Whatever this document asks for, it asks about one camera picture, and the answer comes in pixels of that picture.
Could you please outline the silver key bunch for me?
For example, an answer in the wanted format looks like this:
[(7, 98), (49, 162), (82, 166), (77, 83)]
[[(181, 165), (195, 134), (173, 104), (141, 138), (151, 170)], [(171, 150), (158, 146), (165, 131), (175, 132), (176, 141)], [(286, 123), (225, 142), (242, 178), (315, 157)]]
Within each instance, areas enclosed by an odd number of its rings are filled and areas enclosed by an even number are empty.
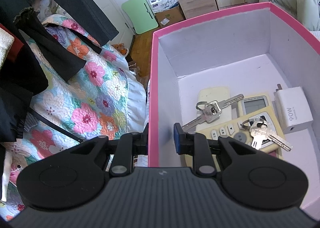
[(182, 126), (182, 129), (184, 132), (189, 131), (193, 127), (202, 124), (204, 122), (206, 123), (212, 123), (213, 121), (216, 121), (220, 118), (220, 115), (222, 114), (222, 110), (228, 106), (231, 106), (234, 103), (237, 103), (244, 99), (243, 94), (238, 94), (236, 96), (233, 96), (229, 99), (223, 100), (223, 101), (216, 101), (213, 100), (211, 102), (206, 101), (199, 101), (196, 104), (196, 109), (201, 112), (201, 114), (191, 122), (185, 124)]

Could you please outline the white remote with display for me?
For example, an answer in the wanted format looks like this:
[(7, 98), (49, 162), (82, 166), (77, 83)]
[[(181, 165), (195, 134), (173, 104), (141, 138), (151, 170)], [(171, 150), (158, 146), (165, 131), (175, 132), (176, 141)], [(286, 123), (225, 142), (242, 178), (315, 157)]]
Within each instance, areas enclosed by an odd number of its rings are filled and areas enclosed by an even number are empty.
[(253, 126), (269, 128), (284, 138), (283, 131), (277, 120), (272, 101), (267, 93), (250, 95), (235, 104), (236, 117), (221, 115), (219, 120), (210, 124), (203, 123), (196, 127), (196, 132), (211, 140), (218, 140), (220, 136), (230, 136), (242, 143), (251, 145), (250, 128)]

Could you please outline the silver key pair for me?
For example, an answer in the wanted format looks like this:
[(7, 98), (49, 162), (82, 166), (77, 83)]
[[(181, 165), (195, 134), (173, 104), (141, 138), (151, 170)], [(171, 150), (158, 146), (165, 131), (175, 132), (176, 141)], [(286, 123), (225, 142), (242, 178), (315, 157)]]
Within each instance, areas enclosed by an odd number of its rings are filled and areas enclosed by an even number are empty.
[(287, 152), (292, 150), (292, 145), (279, 136), (274, 130), (269, 128), (269, 123), (261, 117), (248, 119), (241, 123), (241, 127), (244, 130), (249, 130), (250, 135), (253, 138), (251, 147), (257, 150), (261, 149), (263, 141), (265, 140), (277, 144)]

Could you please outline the white 90W charger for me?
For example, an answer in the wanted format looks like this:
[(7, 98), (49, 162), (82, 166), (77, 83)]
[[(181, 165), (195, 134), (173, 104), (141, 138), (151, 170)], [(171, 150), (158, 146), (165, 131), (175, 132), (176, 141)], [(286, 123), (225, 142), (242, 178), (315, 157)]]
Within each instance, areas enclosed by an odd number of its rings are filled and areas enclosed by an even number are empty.
[(309, 103), (300, 86), (283, 89), (281, 84), (277, 84), (274, 104), (284, 134), (307, 129), (313, 123)]

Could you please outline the pink cardboard box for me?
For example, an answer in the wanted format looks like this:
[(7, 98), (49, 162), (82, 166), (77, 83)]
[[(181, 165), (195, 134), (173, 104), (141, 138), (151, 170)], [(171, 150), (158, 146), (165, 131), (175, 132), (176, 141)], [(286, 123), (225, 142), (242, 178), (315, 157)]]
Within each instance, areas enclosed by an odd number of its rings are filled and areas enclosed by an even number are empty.
[(201, 15), (153, 34), (150, 75), (149, 166), (180, 166), (173, 125), (196, 116), (197, 95), (226, 86), (231, 95), (274, 95), (277, 85), (300, 86), (313, 123), (290, 133), (283, 158), (302, 169), (309, 188), (302, 202), (319, 217), (319, 39), (265, 2)]

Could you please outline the floral quilt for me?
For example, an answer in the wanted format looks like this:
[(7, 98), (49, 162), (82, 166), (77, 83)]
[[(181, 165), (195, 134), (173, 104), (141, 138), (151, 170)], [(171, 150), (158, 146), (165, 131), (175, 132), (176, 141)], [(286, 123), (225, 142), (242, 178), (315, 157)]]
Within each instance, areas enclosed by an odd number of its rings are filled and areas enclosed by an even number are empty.
[(126, 59), (113, 46), (98, 42), (75, 20), (54, 14), (43, 21), (47, 32), (85, 65), (70, 80), (61, 78), (34, 40), (28, 44), (42, 67), (48, 87), (31, 100), (31, 108), (50, 122), (34, 120), (23, 138), (5, 142), (9, 151), (10, 180), (1, 217), (9, 221), (24, 210), (16, 188), (20, 171), (28, 165), (99, 135), (110, 140), (145, 126), (146, 92), (130, 71)]

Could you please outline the green folding table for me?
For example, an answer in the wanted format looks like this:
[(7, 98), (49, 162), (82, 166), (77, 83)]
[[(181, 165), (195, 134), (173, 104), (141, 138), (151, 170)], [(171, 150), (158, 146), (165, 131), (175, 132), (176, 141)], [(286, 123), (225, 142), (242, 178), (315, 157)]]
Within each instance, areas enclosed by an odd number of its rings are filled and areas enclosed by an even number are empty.
[(130, 18), (136, 34), (143, 34), (158, 27), (158, 22), (147, 0), (128, 0), (121, 5)]

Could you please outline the black hanging coat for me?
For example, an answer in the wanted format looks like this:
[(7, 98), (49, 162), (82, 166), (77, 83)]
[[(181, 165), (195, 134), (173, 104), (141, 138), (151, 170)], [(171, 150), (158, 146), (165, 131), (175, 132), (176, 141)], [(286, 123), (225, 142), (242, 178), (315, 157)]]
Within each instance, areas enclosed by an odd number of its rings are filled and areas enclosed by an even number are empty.
[(48, 80), (23, 33), (31, 37), (58, 75), (68, 81), (85, 61), (62, 47), (41, 25), (32, 9), (14, 21), (1, 11), (1, 30), (14, 43), (1, 65), (1, 142), (15, 142), (23, 136), (31, 99), (48, 87)]

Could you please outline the cardboard box on floor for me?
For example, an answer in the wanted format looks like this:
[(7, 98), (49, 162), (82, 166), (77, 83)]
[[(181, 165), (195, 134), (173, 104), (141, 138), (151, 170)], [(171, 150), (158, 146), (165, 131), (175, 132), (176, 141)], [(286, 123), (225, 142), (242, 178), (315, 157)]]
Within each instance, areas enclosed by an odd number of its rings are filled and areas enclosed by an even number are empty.
[(155, 14), (156, 20), (161, 28), (173, 25), (185, 20), (180, 5)]

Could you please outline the tissue packs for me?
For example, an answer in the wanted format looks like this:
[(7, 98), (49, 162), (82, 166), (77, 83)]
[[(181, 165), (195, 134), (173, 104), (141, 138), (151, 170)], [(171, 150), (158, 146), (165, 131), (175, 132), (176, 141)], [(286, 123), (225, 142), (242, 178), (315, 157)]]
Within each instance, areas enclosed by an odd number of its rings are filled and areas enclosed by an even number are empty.
[(178, 0), (148, 0), (154, 13), (163, 12), (172, 8), (178, 3)]

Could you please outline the cream fleece jacket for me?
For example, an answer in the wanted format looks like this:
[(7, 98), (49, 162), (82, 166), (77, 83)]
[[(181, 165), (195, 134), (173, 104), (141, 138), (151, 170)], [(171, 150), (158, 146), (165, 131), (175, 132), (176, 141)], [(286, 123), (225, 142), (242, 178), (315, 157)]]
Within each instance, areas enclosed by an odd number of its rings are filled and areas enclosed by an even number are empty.
[(12, 35), (0, 28), (0, 68), (2, 68), (14, 41), (15, 38)]

